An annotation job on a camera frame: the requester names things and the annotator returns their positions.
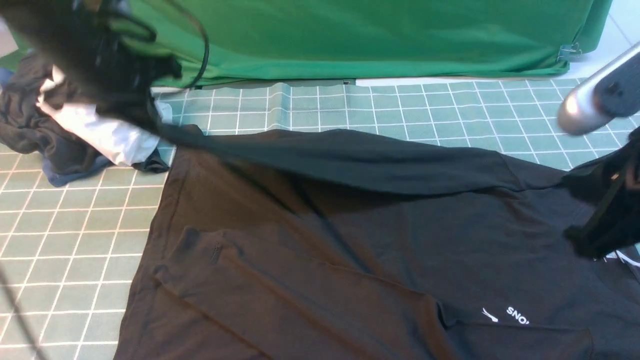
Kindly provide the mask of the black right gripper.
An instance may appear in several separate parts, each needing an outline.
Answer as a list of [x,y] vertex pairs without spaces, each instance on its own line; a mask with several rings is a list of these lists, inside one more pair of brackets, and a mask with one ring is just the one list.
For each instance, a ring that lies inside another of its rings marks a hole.
[[565,230],[578,255],[601,258],[639,243],[639,164],[640,130],[634,129],[622,148],[563,176],[574,198],[595,205],[585,224]]

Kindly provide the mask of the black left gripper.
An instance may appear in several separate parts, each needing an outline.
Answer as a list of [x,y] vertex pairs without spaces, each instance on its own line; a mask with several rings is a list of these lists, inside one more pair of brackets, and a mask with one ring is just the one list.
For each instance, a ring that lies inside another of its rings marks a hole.
[[151,88],[161,78],[182,76],[174,55],[135,52],[81,0],[3,0],[0,11],[8,27],[78,85],[99,114],[162,132]]

